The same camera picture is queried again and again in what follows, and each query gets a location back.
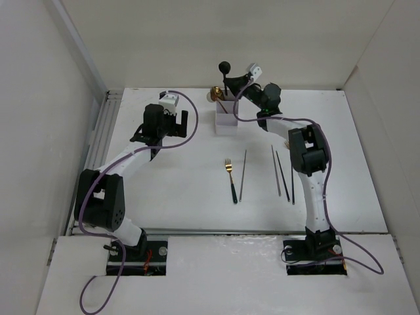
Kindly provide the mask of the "black spoon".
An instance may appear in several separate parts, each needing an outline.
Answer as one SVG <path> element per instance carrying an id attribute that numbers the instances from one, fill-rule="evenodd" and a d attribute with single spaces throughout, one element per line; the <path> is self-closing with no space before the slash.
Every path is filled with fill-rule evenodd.
<path id="1" fill-rule="evenodd" d="M 227 61 L 222 61 L 219 63 L 219 71 L 222 74 L 223 77 L 223 84 L 224 84 L 224 95 L 227 96 L 228 95 L 228 87 L 226 85 L 226 78 L 227 75 L 230 73 L 231 70 L 231 65 L 229 62 Z"/>

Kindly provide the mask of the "gold spoon green handle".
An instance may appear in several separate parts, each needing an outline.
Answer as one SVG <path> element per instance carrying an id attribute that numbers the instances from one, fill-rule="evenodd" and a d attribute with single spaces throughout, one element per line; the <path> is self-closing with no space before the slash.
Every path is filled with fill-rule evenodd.
<path id="1" fill-rule="evenodd" d="M 210 99 L 213 102 L 217 100 L 224 100 L 224 93 L 220 87 L 211 87 L 210 89 Z"/>

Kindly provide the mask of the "white ceramic spoon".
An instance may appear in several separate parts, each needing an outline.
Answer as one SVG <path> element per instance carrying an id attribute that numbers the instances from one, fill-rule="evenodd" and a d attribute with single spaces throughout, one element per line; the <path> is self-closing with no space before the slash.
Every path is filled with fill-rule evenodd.
<path id="1" fill-rule="evenodd" d="M 212 95 L 211 95 L 211 93 L 210 93 L 210 92 L 208 92 L 208 93 L 206 94 L 206 99 L 207 99 L 207 101 L 208 101 L 208 102 L 214 102 L 214 100 L 212 99 Z"/>

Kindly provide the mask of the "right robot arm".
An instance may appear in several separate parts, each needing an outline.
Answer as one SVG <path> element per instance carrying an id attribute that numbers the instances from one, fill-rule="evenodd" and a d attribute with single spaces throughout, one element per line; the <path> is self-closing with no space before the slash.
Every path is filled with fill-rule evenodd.
<path id="1" fill-rule="evenodd" d="M 321 127 L 308 118 L 284 117 L 279 108 L 281 89 L 274 83 L 261 88 L 251 74 L 225 77 L 223 83 L 234 95 L 234 107 L 245 97 L 259 109 L 254 119 L 259 127 L 288 141 L 291 166 L 301 180 L 306 205 L 303 253 L 306 260 L 320 258 L 336 240 L 326 215 L 331 153 Z"/>

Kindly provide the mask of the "rose gold fork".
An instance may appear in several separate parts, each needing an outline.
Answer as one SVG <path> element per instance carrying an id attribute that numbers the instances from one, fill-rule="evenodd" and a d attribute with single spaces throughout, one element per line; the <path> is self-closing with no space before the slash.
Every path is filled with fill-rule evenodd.
<path id="1" fill-rule="evenodd" d="M 217 101 L 217 103 L 222 108 L 222 110 L 224 111 L 224 113 L 229 114 L 228 111 L 227 111 L 227 109 L 223 106 L 223 104 L 220 101 Z"/>

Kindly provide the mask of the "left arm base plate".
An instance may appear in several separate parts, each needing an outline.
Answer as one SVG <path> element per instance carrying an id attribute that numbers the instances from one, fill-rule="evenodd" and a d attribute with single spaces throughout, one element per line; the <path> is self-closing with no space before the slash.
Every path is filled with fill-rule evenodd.
<path id="1" fill-rule="evenodd" d="M 106 275 L 117 276 L 123 258 L 121 246 L 116 241 L 112 241 L 110 245 L 104 245 L 103 248 L 108 251 Z M 167 240 L 149 240 L 146 251 L 142 255 L 127 247 L 121 275 L 165 276 L 167 271 L 167 254 Z"/>

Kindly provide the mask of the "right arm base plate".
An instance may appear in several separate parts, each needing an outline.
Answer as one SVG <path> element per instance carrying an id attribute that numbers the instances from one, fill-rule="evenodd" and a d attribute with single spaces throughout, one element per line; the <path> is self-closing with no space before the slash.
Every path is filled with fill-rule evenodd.
<path id="1" fill-rule="evenodd" d="M 315 251 L 311 250 L 303 236 L 283 239 L 281 258 L 288 276 L 346 276 L 347 267 L 342 256 L 338 237 L 331 245 Z"/>

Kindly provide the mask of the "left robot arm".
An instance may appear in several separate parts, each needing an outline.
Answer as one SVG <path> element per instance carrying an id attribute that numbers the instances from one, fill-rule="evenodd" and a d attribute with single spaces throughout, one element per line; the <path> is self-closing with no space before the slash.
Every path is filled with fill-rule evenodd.
<path id="1" fill-rule="evenodd" d="M 176 110 L 162 104 L 147 105 L 143 123 L 124 151 L 98 169 L 81 172 L 74 219 L 79 224 L 102 228 L 122 243 L 130 259 L 142 259 L 147 251 L 147 235 L 125 214 L 124 181 L 157 156 L 165 137 L 185 138 L 187 124 L 186 110 L 181 111 L 177 123 Z"/>

